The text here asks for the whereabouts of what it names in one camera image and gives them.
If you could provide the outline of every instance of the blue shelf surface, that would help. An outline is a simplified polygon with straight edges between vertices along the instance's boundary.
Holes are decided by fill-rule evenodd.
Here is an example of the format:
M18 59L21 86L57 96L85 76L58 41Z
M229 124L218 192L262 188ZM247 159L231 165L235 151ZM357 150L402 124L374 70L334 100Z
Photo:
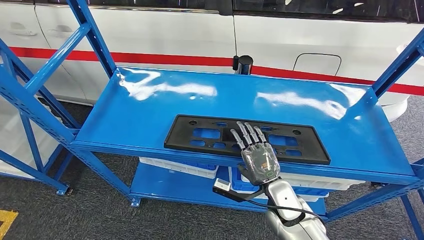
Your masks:
M228 167L220 166L216 177L228 181ZM131 195L256 212L266 210L249 202L236 202L214 193L212 191L214 182L215 179L139 163L132 180ZM255 201L266 204L268 200L255 199ZM308 202L308 204L315 213L325 216L324 200L320 199L317 202Z
M112 154L235 167L239 157L164 148L178 114L313 126L330 165L287 173L393 184L418 180L370 86L118 67L72 145Z

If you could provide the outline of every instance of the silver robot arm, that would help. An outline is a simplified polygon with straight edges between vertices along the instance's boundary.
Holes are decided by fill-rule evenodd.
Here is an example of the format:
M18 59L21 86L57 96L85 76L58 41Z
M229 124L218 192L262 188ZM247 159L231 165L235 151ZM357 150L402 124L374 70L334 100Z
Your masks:
M303 198L297 196L292 186L282 179L268 184L265 194L275 206L302 209L312 212ZM311 214L286 210L268 209L266 222L280 240L328 240L326 227L321 220Z
M241 194L230 190L231 183L217 178L213 191L237 202L251 201L265 193L268 196L266 221L281 240L328 240L322 220L312 212L308 204L297 196L290 184L279 177L280 165L272 146L257 126L248 122L237 122L246 144L235 129L231 133L241 148L241 157L246 167L238 169L249 181L259 186L252 194Z

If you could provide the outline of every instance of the floor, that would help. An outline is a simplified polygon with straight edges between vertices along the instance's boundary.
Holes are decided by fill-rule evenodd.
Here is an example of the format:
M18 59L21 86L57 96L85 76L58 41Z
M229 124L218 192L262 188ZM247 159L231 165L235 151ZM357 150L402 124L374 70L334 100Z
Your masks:
M83 121L91 108L65 104ZM424 97L412 96L406 113L392 123L411 162L424 156ZM126 184L131 183L137 159L97 154ZM107 185L83 163L73 159L63 181L75 189L70 196L38 182L0 177L0 209L19 214L4 240L273 240L261 213L204 205L144 199L138 208ZM328 209L373 191L369 183L333 192ZM424 226L424 208L416 193L410 199ZM332 240L415 240L400 199L327 224Z

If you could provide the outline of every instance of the shelf foot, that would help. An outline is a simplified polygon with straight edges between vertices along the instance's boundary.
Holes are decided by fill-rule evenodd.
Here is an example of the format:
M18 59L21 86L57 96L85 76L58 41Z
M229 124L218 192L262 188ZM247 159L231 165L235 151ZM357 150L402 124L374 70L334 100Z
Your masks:
M74 191L73 188L70 188L69 186L66 186L66 189L58 189L56 191L56 194L57 195L60 195L60 196L64 196L64 195L69 196L69 195L72 195L72 192L73 191Z
M133 196L131 198L131 207L140 207L140 202L142 201L142 198L139 196Z

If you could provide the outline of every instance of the robot finger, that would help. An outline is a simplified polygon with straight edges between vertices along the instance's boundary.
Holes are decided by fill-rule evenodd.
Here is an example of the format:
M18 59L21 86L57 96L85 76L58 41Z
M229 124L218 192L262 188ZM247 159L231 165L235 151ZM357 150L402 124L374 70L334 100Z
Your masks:
M239 134L236 132L236 130L231 129L230 130L232 135L234 136L235 140L237 141L238 146L241 150L245 149L245 144L243 143L243 140L240 138Z
M257 135L259 136L260 140L262 140L263 143L266 143L267 139L265 138L265 135L262 132L262 130L257 126L254 126L253 128L256 130Z
M240 128L241 132L243 133L243 137L246 140L247 145L248 146L252 145L251 137L249 136L248 131L246 131L246 128L243 125L243 123L241 121L237 121L237 125Z
M255 143L259 143L259 138L258 138L258 136L256 136L256 132L255 132L255 130L253 130L252 126L248 122L245 122L244 125L246 125L247 129L249 130L253 141Z

